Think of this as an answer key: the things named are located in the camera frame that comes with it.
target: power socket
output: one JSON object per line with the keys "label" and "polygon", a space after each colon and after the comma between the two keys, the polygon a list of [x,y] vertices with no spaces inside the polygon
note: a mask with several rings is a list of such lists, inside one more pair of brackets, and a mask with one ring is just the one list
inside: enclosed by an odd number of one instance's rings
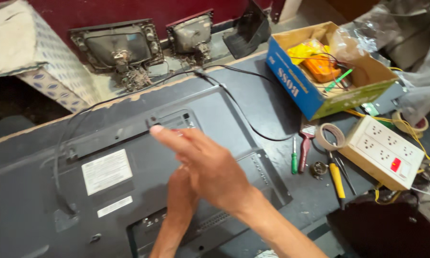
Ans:
{"label": "power socket", "polygon": [[425,156],[370,116],[358,121],[339,152],[390,190],[409,190]]}

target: red switch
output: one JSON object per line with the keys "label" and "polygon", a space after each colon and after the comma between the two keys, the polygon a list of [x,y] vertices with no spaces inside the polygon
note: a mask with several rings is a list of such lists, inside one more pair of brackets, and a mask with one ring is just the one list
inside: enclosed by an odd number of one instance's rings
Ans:
{"label": "red switch", "polygon": [[393,170],[393,172],[396,172],[400,167],[400,164],[401,164],[401,160],[398,158],[395,158],[395,160],[391,163],[390,169]]}

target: red wall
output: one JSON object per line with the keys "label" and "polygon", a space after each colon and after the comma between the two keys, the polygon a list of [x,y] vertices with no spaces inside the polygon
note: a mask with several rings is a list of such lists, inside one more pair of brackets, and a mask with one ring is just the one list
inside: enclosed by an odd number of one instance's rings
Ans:
{"label": "red wall", "polygon": [[[160,39],[166,24],[213,8],[213,23],[238,18],[248,0],[28,0],[53,30],[74,48],[67,30],[114,22],[152,18]],[[272,0],[256,0],[263,8]]]}

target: tape roll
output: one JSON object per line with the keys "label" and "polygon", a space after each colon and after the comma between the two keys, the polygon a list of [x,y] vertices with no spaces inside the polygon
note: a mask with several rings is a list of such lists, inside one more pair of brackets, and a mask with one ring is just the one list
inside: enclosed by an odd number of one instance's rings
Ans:
{"label": "tape roll", "polygon": [[[330,131],[334,137],[336,137],[336,145],[333,145],[326,140],[323,130]],[[345,145],[344,133],[337,126],[330,123],[324,123],[317,128],[317,131],[315,132],[315,139],[318,143],[320,143],[321,147],[329,151],[341,149]]]}

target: cardboard box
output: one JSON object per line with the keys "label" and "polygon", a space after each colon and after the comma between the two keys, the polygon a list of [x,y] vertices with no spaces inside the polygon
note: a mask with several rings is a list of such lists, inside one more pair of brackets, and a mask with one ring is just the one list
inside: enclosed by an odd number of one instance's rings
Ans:
{"label": "cardboard box", "polygon": [[10,75],[73,113],[101,101],[88,70],[22,0],[0,3],[0,77]]}
{"label": "cardboard box", "polygon": [[369,54],[362,56],[356,49],[355,39],[345,38],[347,49],[355,53],[355,58],[350,61],[355,67],[351,72],[353,85],[348,91],[335,87],[324,93],[324,88],[332,81],[324,84],[317,82],[303,65],[292,64],[287,50],[309,38],[330,45],[329,41],[338,28],[334,23],[326,22],[273,34],[269,39],[266,62],[308,120],[372,102],[398,79],[395,73]]}

